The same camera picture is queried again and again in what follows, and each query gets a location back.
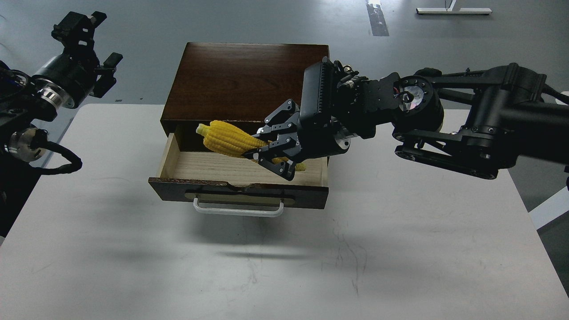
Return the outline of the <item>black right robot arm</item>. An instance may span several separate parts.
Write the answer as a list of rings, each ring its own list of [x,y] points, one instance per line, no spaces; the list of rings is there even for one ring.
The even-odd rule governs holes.
[[[400,158],[493,180],[520,155],[567,165],[568,97],[546,75],[516,63],[443,74],[424,68],[400,77],[361,76],[339,61],[305,69],[301,103],[287,100],[264,120],[244,157],[285,180],[308,159],[344,154],[350,139],[393,125]]]

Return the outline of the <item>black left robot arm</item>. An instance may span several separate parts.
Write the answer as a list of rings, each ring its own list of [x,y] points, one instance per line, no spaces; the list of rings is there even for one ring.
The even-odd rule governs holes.
[[[116,84],[120,53],[100,63],[94,51],[94,31],[106,20],[69,12],[51,35],[61,42],[60,55],[35,75],[1,63],[1,236],[6,237],[40,176],[77,172],[83,162],[68,148],[48,139],[34,120],[51,122],[59,108],[76,109],[88,97],[98,99]]]

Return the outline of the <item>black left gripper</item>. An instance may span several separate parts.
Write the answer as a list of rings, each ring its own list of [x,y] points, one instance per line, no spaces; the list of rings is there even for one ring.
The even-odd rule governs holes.
[[[53,26],[51,37],[61,42],[64,51],[43,65],[32,79],[40,98],[55,109],[78,108],[89,95],[101,99],[116,84],[114,74],[123,55],[113,52],[98,66],[94,52],[94,30],[106,18],[103,12],[90,16],[69,12]]]

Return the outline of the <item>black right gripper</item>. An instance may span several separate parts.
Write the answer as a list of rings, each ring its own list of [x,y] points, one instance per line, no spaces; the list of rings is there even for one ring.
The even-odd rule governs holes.
[[[377,82],[341,67],[338,61],[307,67],[300,107],[288,99],[266,116],[264,126],[246,136],[254,145],[242,156],[291,181],[297,160],[344,154],[354,136],[374,138],[376,124],[364,97],[368,85]],[[278,139],[266,143],[270,137]]]

